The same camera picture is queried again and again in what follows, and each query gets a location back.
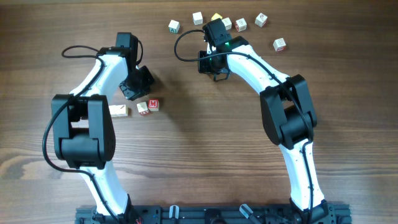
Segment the blue top spiral block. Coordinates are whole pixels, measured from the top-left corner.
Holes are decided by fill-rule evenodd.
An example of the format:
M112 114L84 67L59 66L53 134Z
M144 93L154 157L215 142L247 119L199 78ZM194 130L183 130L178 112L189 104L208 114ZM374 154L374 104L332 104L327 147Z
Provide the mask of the blue top spiral block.
M146 102L138 103L137 104L137 110L138 110L138 113L140 115L142 115L142 116L147 115L147 114L150 113L150 110L149 110Z

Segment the red top wooden block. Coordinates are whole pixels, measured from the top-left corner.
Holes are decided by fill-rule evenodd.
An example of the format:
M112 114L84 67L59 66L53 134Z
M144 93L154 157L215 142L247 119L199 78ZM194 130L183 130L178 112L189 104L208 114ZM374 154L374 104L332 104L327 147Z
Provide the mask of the red top wooden block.
M150 99L148 101L148 109L150 111L159 111L159 109L160 109L159 100L158 99Z

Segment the red letter M block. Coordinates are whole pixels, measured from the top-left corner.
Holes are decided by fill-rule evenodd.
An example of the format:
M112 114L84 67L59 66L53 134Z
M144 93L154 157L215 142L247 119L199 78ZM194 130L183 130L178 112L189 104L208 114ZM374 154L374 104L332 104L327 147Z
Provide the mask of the red letter M block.
M112 117L125 117L129 115L129 108L126 105L111 105L109 112Z

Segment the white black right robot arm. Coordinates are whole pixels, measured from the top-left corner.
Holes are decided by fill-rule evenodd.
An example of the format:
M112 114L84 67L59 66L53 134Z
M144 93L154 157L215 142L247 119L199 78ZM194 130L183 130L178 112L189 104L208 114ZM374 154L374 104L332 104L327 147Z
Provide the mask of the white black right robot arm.
M235 73L260 97L262 125L279 146L289 174L290 198L295 208L313 215L325 198L313 161L313 129L317 117L306 80L290 77L264 61L246 39L232 38L221 19L203 26L206 51L200 52L202 73Z

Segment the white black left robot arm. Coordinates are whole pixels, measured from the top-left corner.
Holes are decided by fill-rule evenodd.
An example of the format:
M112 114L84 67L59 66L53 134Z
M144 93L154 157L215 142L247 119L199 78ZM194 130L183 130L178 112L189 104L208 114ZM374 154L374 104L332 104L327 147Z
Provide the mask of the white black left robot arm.
M109 102L117 90L130 101L150 92L154 78L139 65L142 55L141 41L129 32L119 32L114 47L96 50L86 78L69 94L53 97L42 140L47 164L80 174L95 198L96 214L116 221L126 219L132 208L112 163L116 136Z

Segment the apple picture wooden block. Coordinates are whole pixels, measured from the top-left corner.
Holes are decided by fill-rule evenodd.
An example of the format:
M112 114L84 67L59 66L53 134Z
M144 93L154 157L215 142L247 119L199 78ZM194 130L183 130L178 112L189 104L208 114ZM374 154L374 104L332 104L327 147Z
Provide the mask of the apple picture wooden block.
M223 22L226 30L230 30L232 28L232 22L231 22L230 18L228 18L228 17L223 18L222 22Z

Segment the red drawing wooden block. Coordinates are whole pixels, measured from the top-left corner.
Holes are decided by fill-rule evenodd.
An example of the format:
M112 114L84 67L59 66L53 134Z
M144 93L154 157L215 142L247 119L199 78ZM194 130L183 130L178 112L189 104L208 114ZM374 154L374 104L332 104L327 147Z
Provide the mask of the red drawing wooden block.
M234 25L238 32L242 32L247 29L247 22L244 18L236 20Z

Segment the yellow top wooden block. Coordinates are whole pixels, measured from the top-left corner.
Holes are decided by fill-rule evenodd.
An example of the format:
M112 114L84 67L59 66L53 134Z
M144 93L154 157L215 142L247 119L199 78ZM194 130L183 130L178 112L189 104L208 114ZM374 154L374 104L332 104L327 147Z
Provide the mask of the yellow top wooden block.
M222 18L223 18L223 17L222 17L220 14L215 13L215 14L211 17L211 20L214 21L214 20L216 20L216 19L222 19Z

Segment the plain white wooden block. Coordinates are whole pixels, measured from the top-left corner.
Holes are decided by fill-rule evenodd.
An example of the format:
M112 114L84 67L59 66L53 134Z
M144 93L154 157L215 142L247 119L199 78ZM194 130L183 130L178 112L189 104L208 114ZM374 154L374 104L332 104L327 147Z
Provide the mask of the plain white wooden block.
M192 14L193 16L193 23L195 26L203 24L203 16L201 12L195 12Z

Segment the green letter A block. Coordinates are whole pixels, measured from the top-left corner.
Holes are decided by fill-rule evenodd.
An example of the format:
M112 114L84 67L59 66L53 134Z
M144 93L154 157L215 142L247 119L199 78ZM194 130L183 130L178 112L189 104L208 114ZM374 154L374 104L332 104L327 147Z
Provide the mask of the green letter A block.
M168 25L169 32L173 34L178 34L180 29L179 21L171 20Z

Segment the red number 6 block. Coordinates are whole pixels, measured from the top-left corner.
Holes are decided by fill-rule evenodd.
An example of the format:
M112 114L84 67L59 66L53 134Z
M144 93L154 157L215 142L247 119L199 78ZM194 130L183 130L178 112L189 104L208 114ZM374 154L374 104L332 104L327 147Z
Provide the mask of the red number 6 block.
M255 24L259 27L264 27L267 20L268 20L268 17L265 14L260 12L255 19Z

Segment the red letter Y block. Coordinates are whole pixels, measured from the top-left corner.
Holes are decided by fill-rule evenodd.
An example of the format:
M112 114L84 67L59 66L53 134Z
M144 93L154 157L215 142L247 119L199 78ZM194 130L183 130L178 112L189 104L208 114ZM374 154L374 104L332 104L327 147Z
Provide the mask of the red letter Y block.
M287 47L287 44L285 43L285 40L283 38L279 38L274 41L273 47L276 52L279 52L279 51L285 50Z

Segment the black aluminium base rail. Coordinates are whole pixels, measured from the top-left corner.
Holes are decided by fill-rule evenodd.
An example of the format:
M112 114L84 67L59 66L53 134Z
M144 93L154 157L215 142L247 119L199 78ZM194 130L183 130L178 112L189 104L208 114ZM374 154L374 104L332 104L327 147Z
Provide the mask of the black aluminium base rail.
M135 206L139 219L120 223L307 223L298 212L293 212L289 204L273 204L268 206L240 207L170 207ZM328 214L323 218L322 208L315 208L312 223L353 223L351 210L346 204L326 205ZM81 207L76 210L75 223L118 223L111 216L96 212L96 207Z

